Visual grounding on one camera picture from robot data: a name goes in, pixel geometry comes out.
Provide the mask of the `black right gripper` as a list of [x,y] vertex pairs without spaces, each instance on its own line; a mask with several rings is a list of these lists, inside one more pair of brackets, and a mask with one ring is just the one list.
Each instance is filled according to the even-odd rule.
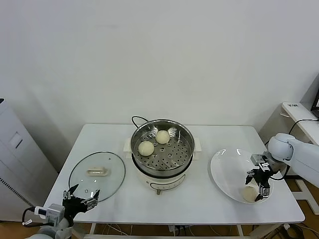
[[255,202],[263,199],[267,199],[270,194],[270,184],[269,179],[272,176],[272,170],[267,168],[263,170],[262,168],[254,168],[247,172],[247,177],[245,180],[245,185],[248,185],[252,179],[260,186],[258,188],[258,194],[255,198]]

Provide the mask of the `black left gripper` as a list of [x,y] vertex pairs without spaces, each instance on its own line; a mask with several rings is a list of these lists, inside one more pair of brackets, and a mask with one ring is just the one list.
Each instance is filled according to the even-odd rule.
[[74,218],[78,213],[85,213],[98,204],[100,190],[96,190],[92,197],[86,200],[72,197],[78,186],[79,184],[76,184],[63,192],[62,206],[65,207],[64,217],[68,223],[74,223]]

